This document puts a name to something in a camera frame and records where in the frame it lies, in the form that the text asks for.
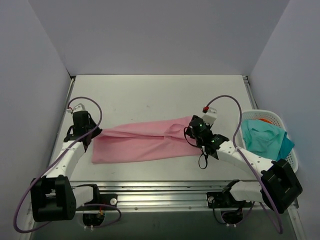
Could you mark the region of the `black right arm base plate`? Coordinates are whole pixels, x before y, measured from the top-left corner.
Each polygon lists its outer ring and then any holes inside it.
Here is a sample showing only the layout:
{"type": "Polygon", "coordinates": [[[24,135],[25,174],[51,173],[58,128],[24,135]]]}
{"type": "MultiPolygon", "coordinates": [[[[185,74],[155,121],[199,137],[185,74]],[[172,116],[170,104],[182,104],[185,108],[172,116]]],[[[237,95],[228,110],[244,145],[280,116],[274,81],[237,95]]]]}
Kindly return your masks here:
{"type": "Polygon", "coordinates": [[[249,201],[237,201],[232,195],[222,191],[207,192],[207,205],[210,209],[238,209],[249,208],[252,206],[252,202],[249,201]]]}

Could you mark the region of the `pink t shirt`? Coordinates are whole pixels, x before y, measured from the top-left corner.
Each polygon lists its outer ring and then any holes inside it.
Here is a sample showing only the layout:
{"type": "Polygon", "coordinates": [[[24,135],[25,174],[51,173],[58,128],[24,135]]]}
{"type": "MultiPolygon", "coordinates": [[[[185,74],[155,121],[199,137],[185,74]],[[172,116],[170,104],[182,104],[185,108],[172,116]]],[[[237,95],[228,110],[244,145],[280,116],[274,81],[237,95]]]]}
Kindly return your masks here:
{"type": "Polygon", "coordinates": [[[105,128],[93,140],[93,164],[118,164],[196,156],[201,150],[191,146],[184,128],[191,116],[137,122],[105,128]]]}

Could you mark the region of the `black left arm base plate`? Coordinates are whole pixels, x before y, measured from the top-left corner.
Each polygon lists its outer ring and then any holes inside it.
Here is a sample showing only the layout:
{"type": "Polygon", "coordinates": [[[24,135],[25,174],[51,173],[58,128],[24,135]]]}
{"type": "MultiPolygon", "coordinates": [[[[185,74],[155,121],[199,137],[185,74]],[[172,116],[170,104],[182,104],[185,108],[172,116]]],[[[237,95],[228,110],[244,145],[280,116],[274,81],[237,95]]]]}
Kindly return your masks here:
{"type": "Polygon", "coordinates": [[[102,193],[97,198],[98,204],[104,204],[116,207],[118,204],[118,195],[116,193],[102,193]]]}

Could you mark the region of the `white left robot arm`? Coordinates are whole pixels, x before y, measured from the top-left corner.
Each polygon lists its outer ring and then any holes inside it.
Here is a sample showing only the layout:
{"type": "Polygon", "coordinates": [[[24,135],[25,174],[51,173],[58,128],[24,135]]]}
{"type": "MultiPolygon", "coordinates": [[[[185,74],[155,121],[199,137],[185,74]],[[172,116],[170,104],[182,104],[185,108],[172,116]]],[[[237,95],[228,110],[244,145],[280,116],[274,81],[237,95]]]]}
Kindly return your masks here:
{"type": "Polygon", "coordinates": [[[72,220],[78,208],[85,205],[95,210],[100,206],[101,195],[96,184],[72,187],[69,178],[102,129],[86,110],[74,112],[72,120],[57,163],[30,190],[32,216],[36,222],[72,220]]]}

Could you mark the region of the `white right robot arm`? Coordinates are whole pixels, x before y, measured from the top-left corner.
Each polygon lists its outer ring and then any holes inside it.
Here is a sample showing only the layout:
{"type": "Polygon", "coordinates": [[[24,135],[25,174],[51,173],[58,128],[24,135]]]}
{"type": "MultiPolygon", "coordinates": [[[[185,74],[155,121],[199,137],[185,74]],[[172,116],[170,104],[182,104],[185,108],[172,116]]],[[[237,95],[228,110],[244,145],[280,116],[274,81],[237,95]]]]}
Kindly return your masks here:
{"type": "Polygon", "coordinates": [[[229,183],[222,193],[223,203],[234,206],[238,202],[262,202],[282,214],[303,192],[296,173],[285,159],[274,161],[234,145],[227,137],[214,134],[203,118],[193,115],[186,134],[205,157],[213,157],[252,174],[256,181],[239,179],[229,183]]]}

